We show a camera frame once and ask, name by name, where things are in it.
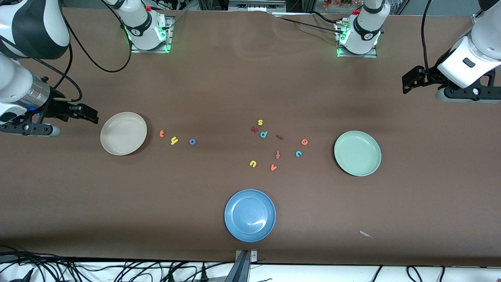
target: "beige plate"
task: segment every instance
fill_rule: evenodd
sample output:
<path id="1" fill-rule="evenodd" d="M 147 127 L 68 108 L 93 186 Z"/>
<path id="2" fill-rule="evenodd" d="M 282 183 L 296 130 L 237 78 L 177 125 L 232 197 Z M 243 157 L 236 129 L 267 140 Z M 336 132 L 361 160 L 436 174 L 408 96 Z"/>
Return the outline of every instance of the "beige plate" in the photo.
<path id="1" fill-rule="evenodd" d="M 101 144 L 110 154 L 130 154 L 146 139 L 147 126 L 144 119 L 133 112 L 121 112 L 112 116 L 101 130 Z"/>

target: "light green plate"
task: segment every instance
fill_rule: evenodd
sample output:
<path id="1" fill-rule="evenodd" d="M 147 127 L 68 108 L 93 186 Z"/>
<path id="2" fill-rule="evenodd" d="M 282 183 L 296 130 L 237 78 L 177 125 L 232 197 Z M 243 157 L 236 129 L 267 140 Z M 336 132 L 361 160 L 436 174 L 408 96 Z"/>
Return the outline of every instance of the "light green plate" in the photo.
<path id="1" fill-rule="evenodd" d="M 356 130 L 348 131 L 336 140 L 334 157 L 347 173 L 367 176 L 379 167 L 381 149 L 369 134 Z"/>

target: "white floor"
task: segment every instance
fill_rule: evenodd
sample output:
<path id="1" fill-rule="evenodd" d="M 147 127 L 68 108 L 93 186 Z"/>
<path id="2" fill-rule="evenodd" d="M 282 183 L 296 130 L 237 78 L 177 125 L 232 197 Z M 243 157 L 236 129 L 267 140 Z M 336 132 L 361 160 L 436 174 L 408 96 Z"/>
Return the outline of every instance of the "white floor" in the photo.
<path id="1" fill-rule="evenodd" d="M 124 263 L 78 263 L 91 269 L 98 269 L 109 265 L 123 265 Z M 152 263 L 144 263 L 141 267 L 147 267 Z M 0 265 L 0 271 L 7 266 L 8 263 Z M 162 266 L 168 267 L 170 263 L 162 263 Z M 185 266 L 196 266 L 200 270 L 201 263 L 188 263 Z M 226 276 L 231 269 L 232 264 L 224 264 L 207 270 L 209 278 Z M 253 265 L 250 271 L 249 282 L 260 282 L 271 279 L 270 282 L 294 282 L 294 281 L 335 281 L 335 282 L 370 282 L 376 272 L 378 266 L 329 266 L 329 265 Z M 0 273 L 0 282 L 9 282 L 14 279 L 22 279 L 25 274 L 32 269 L 31 266 L 13 265 L 2 273 Z M 113 282 L 122 268 L 110 268 L 99 272 L 89 272 L 81 269 L 82 273 L 92 282 Z M 417 267 L 423 282 L 438 282 L 441 268 L 440 267 Z M 141 269 L 135 269 L 127 273 L 121 281 L 130 281 L 132 277 L 137 275 Z M 152 276 L 142 275 L 136 278 L 135 282 L 155 282 L 160 281 L 160 278 L 165 276 L 167 270 L 149 269 L 147 271 Z M 184 282 L 189 278 L 195 269 L 183 268 L 178 269 L 174 273 L 176 282 Z M 411 270 L 410 273 L 416 281 L 419 282 L 417 275 Z M 64 273 L 66 281 L 74 281 L 69 273 Z M 443 277 L 443 282 L 496 282 L 501 277 L 501 269 L 499 268 L 478 268 L 478 267 L 447 267 Z M 46 281 L 52 282 L 54 279 L 47 275 Z M 407 276 L 406 267 L 404 266 L 384 266 L 377 276 L 377 282 L 412 282 Z M 33 272 L 31 282 L 43 282 L 40 272 L 37 268 Z"/>

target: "brown tablecloth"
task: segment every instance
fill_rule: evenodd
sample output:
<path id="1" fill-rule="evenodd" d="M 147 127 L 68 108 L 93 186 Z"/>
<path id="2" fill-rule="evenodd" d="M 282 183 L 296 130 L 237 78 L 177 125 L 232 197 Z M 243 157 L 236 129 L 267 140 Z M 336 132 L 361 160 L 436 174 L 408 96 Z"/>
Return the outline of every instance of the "brown tablecloth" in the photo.
<path id="1" fill-rule="evenodd" d="M 64 13 L 97 62 L 123 64 L 127 43 L 108 10 Z M 57 138 L 0 134 L 0 241 L 67 256 L 231 260 L 257 249 L 267 262 L 498 266 L 501 108 L 439 102 L 434 86 L 402 94 L 401 76 L 423 63 L 420 22 L 389 17 L 377 59 L 338 58 L 332 33 L 261 12 L 187 12 L 170 54 L 133 54 L 116 74 L 73 44 L 69 75 L 100 123 L 51 120 Z M 428 18 L 430 64 L 469 25 Z M 76 97 L 67 81 L 60 90 Z M 148 138 L 117 157 L 99 136 L 123 111 L 144 117 Z M 250 131 L 258 119 L 266 139 Z M 349 130 L 378 141 L 374 174 L 353 177 L 334 161 Z M 223 220 L 228 199 L 249 188 L 277 209 L 271 234 L 252 244 Z"/>

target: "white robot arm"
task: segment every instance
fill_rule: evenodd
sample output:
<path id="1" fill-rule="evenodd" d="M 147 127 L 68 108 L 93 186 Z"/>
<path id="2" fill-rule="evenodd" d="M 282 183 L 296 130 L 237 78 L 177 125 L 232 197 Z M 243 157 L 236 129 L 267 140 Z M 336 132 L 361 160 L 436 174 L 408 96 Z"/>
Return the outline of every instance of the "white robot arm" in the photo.
<path id="1" fill-rule="evenodd" d="M 368 53 L 377 44 L 390 9 L 386 0 L 365 0 L 359 14 L 343 19 L 348 22 L 349 28 L 339 43 L 354 54 Z"/>
<path id="2" fill-rule="evenodd" d="M 130 40 L 139 50 L 151 50 L 165 41 L 165 15 L 145 7 L 141 0 L 104 0 L 117 11 Z"/>
<path id="3" fill-rule="evenodd" d="M 141 0 L 105 1 L 117 10 L 136 48 L 150 50 L 165 41 L 164 15 L 147 9 Z M 43 123 L 45 117 L 98 123 L 96 110 L 85 104 L 68 103 L 70 100 L 45 78 L 32 74 L 17 61 L 28 57 L 58 59 L 69 44 L 59 0 L 22 0 L 14 5 L 0 5 L 0 131 L 58 135 L 59 128 Z M 34 116 L 39 116 L 36 123 L 32 122 Z"/>
<path id="4" fill-rule="evenodd" d="M 501 87 L 494 87 L 495 68 L 501 65 L 501 2 L 478 0 L 482 12 L 468 29 L 443 54 L 436 65 L 426 70 L 416 66 L 402 76 L 402 91 L 441 84 L 436 98 L 452 102 L 487 102 L 501 100 Z M 487 86 L 480 78 L 489 78 Z"/>

